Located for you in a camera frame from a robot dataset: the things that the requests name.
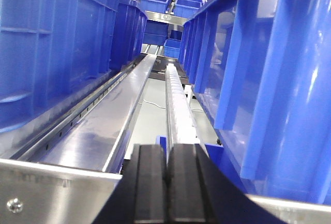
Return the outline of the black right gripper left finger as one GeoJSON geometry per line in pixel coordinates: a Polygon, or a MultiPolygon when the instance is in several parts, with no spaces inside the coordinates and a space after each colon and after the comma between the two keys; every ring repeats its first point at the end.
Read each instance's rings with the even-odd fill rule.
{"type": "Polygon", "coordinates": [[[166,223],[165,169],[160,145],[135,145],[122,179],[93,223],[166,223]]]}

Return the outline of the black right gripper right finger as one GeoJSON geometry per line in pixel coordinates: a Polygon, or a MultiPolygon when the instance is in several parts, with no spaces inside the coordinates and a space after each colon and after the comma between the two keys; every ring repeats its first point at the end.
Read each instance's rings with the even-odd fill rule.
{"type": "Polygon", "coordinates": [[[170,223],[281,223],[218,170],[198,144],[174,144],[168,160],[170,223]]]}

